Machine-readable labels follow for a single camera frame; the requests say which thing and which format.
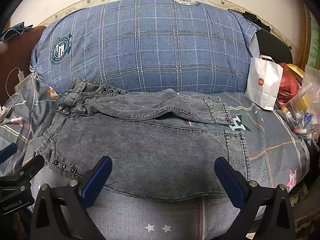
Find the white star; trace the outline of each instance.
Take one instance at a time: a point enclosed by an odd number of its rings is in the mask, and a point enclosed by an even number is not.
[[[171,226],[167,226],[166,224],[164,224],[164,228],[161,228],[164,230],[164,232],[166,233],[167,231],[171,232]]]
[[[155,231],[155,230],[153,229],[153,227],[154,227],[154,226],[152,226],[152,225],[150,225],[150,224],[148,223],[148,226],[145,227],[145,228],[148,229],[148,232],[150,232],[151,230],[152,230],[152,231]]]

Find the white cable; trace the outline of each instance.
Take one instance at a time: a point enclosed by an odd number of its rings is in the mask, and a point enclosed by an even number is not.
[[[9,106],[8,108],[13,107],[13,106],[18,102],[18,100],[19,100],[19,98],[20,98],[20,95],[19,95],[18,93],[14,93],[12,96],[10,96],[9,93],[8,93],[8,90],[7,90],[8,78],[9,78],[10,74],[12,73],[12,71],[14,71],[15,69],[18,69],[18,70],[19,70],[19,73],[21,72],[21,70],[20,70],[18,67],[15,67],[13,70],[10,71],[10,73],[9,73],[8,76],[7,76],[7,80],[5,81],[5,91],[7,92],[7,95],[9,96],[9,99],[7,100],[7,102],[5,103],[5,105],[9,102],[10,99],[11,99],[12,102],[13,102],[13,105]],[[18,95],[17,101],[14,101],[14,100],[12,99],[12,97],[13,97],[15,94]]]

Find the blue gripper pad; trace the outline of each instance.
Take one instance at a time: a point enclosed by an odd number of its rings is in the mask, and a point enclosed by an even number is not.
[[[236,208],[244,206],[247,192],[247,180],[239,171],[235,171],[224,157],[219,157],[214,162],[214,172],[226,191],[231,203]]]
[[[93,174],[81,192],[81,205],[84,208],[93,206],[112,171],[112,160],[110,157],[104,156],[97,165],[99,166],[97,171]]]
[[[9,144],[6,148],[0,151],[0,163],[5,162],[17,152],[18,148],[15,143]]]

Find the red bag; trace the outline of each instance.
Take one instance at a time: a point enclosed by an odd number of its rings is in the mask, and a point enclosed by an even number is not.
[[[296,80],[286,63],[279,63],[279,65],[283,68],[283,74],[277,98],[280,106],[282,107],[298,93],[301,85],[298,80]]]

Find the circular emblem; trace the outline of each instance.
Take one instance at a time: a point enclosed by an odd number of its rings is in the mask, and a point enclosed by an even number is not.
[[[52,63],[57,63],[63,59],[63,57],[70,52],[72,44],[72,36],[58,38],[51,51]]]
[[[175,2],[182,4],[182,5],[194,5],[196,1],[189,1],[189,0],[174,0]]]

